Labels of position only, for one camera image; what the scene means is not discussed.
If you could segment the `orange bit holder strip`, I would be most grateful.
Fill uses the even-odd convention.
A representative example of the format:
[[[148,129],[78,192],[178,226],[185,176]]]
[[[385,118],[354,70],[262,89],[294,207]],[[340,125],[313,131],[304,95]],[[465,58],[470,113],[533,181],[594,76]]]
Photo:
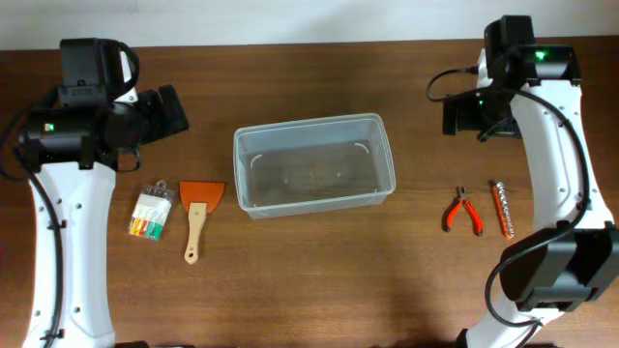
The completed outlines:
[[[499,220],[503,236],[510,240],[515,232],[511,219],[509,202],[506,195],[505,185],[502,182],[495,182],[491,185],[491,193]]]

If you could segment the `clear case of coloured bits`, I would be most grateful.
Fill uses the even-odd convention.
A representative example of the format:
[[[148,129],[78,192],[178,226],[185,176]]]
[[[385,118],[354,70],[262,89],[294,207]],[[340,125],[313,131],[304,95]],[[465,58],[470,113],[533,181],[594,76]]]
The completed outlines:
[[[128,233],[159,241],[173,207],[174,197],[175,191],[164,180],[145,186],[134,205]]]

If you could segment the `clear plastic storage box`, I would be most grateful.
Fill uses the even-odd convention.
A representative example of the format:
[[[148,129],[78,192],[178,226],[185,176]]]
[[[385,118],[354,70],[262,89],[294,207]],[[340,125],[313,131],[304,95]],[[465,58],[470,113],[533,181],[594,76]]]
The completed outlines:
[[[253,219],[379,205],[397,187],[375,113],[240,128],[233,167],[238,204]]]

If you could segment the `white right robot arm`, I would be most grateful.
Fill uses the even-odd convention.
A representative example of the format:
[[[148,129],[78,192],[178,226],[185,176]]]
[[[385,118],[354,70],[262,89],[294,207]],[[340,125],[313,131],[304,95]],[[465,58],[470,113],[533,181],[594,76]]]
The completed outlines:
[[[485,30],[474,89],[442,99],[443,131],[523,141],[534,193],[530,236],[488,277],[498,297],[457,345],[523,347],[550,321],[597,300],[618,275],[618,228],[599,191],[581,122],[581,72],[568,45],[535,41],[528,15]]]

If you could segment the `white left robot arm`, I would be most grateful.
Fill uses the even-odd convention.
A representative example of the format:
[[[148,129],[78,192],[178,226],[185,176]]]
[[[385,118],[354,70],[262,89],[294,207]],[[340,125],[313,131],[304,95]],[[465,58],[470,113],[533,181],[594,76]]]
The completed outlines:
[[[175,89],[137,92],[125,43],[65,39],[62,83],[27,110],[15,157],[32,190],[35,281],[27,347],[111,347],[107,223],[122,153],[186,131]]]

